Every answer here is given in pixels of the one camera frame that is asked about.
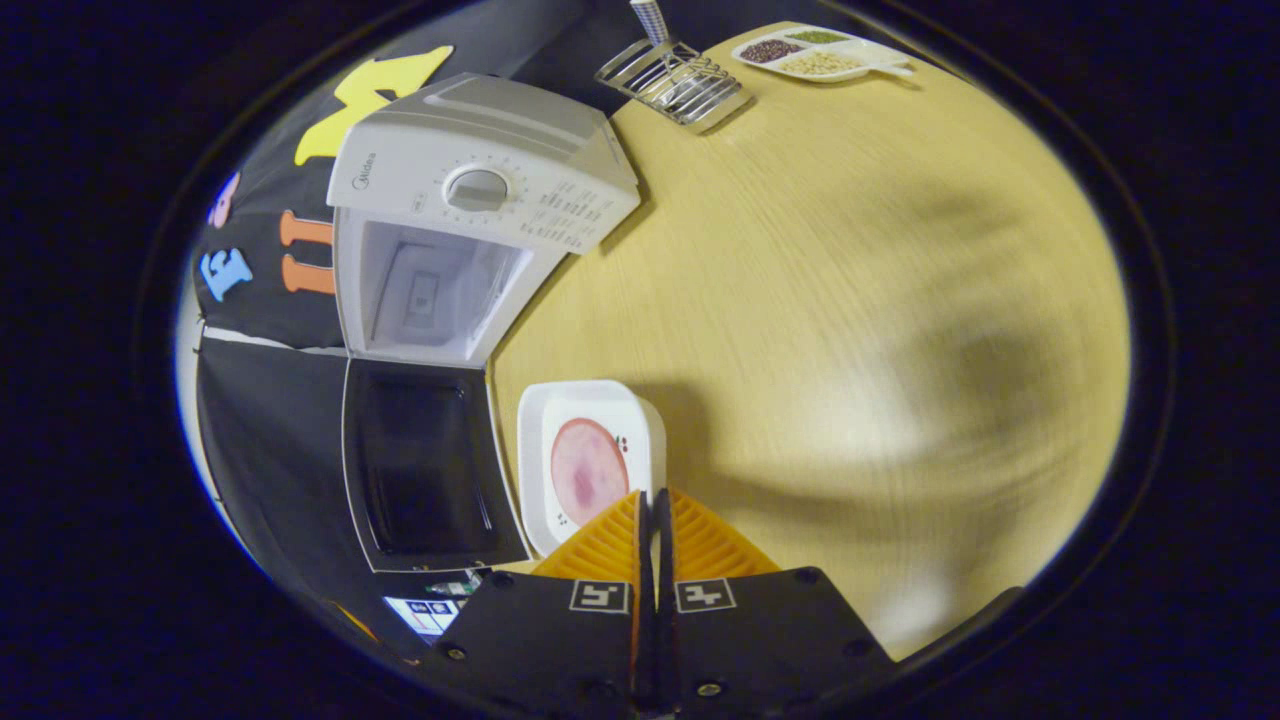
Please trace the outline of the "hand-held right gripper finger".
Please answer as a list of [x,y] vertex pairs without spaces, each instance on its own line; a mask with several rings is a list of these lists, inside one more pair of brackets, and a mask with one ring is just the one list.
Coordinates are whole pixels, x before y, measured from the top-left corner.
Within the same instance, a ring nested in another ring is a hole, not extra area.
[[531,571],[494,571],[425,659],[492,716],[634,716],[653,683],[649,498],[636,491]]
[[655,502],[655,683],[677,716],[822,716],[896,673],[814,566],[781,568],[704,503]]

